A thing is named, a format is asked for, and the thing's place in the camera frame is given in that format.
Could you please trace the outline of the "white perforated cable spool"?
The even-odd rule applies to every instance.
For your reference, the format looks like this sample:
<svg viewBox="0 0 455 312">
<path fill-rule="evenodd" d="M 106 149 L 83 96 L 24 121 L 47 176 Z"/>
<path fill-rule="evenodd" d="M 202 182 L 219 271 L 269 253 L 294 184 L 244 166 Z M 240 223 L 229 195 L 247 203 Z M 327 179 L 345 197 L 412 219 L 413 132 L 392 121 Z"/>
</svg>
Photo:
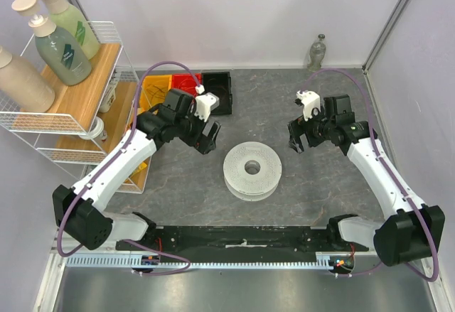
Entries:
<svg viewBox="0 0 455 312">
<path fill-rule="evenodd" d="M 247 202 L 261 201 L 277 189 L 282 177 L 282 162 L 268 145 L 248 141 L 227 153 L 223 176 L 235 197 Z"/>
</svg>

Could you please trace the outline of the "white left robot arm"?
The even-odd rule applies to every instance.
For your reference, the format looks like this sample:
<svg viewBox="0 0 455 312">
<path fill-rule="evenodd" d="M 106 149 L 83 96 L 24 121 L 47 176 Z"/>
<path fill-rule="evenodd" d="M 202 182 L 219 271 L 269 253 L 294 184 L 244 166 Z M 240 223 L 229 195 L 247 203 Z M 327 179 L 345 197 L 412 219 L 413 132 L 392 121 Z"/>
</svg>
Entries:
<svg viewBox="0 0 455 312">
<path fill-rule="evenodd" d="M 133 171 L 173 139 L 200 154 L 214 150 L 220 124 L 213 122 L 208 134 L 203 130 L 218 105 L 219 99 L 212 93 L 193 97 L 182 90 L 170 90 L 164 102 L 133 119 L 131 129 L 92 172 L 69 188 L 59 185 L 53 192 L 59 254 L 71 255 L 63 249 L 64 237 L 88 250 L 122 240 L 131 240 L 140 250 L 151 249 L 156 233 L 149 228 L 147 217 L 108 214 L 105 208 Z"/>
</svg>

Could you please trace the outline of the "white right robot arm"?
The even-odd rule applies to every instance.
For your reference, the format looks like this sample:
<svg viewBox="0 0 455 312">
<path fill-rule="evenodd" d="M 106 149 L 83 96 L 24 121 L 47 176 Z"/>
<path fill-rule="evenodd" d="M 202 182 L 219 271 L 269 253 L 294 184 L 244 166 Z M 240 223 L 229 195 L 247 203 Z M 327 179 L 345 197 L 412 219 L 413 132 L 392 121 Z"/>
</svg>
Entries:
<svg viewBox="0 0 455 312">
<path fill-rule="evenodd" d="M 388 266 L 427 257 L 437 258 L 445 216 L 437 205 L 428 206 L 405 183 L 393 166 L 380 140 L 367 121 L 358 121 L 350 97 L 321 99 L 315 92 L 297 92 L 302 115 L 289 122 L 289 145 L 304 150 L 301 139 L 316 147 L 325 141 L 337 146 L 363 175 L 377 198 L 384 223 L 364 220 L 357 215 L 334 217 L 334 228 L 325 234 L 327 245 L 336 251 L 351 242 L 375 250 Z"/>
</svg>

